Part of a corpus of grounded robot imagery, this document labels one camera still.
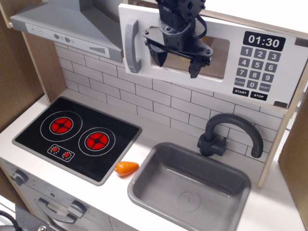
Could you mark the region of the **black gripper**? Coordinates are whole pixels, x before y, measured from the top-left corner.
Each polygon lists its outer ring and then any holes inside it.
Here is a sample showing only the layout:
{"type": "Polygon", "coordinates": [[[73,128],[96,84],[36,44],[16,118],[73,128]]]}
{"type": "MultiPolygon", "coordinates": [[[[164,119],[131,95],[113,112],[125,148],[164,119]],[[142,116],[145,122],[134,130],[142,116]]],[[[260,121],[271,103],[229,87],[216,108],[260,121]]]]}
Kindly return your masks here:
{"type": "Polygon", "coordinates": [[[190,77],[196,78],[201,68],[211,63],[213,49],[197,37],[195,27],[195,20],[180,30],[160,20],[158,27],[146,29],[143,36],[154,62],[162,67],[169,53],[188,57],[190,77]]]}

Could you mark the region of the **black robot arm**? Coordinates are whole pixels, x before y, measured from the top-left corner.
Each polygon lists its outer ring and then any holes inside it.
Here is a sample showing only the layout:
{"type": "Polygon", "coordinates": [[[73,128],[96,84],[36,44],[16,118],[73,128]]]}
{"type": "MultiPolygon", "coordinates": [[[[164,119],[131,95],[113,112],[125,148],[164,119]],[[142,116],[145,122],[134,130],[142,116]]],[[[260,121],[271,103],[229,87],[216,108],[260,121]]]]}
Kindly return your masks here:
{"type": "Polygon", "coordinates": [[[199,13],[204,0],[158,0],[159,26],[144,31],[145,45],[154,62],[162,67],[169,53],[190,59],[189,73],[196,78],[210,65],[213,49],[202,38],[207,25],[199,13]]]}

